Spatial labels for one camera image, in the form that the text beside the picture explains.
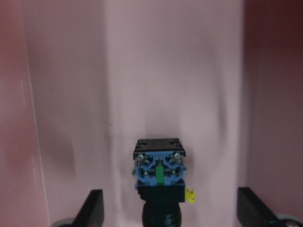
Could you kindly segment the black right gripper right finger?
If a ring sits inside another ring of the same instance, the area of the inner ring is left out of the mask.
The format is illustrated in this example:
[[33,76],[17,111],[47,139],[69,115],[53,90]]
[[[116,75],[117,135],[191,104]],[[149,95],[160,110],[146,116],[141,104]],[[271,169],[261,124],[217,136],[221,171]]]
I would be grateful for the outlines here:
[[284,221],[249,188],[237,189],[237,218],[242,227],[283,227]]

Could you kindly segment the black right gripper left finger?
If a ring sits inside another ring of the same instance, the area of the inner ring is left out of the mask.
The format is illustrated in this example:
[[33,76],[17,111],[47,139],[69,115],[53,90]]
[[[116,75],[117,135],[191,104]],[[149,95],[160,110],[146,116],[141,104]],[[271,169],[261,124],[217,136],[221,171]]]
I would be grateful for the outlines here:
[[102,189],[91,190],[79,213],[72,223],[73,227],[102,227],[104,223],[104,200]]

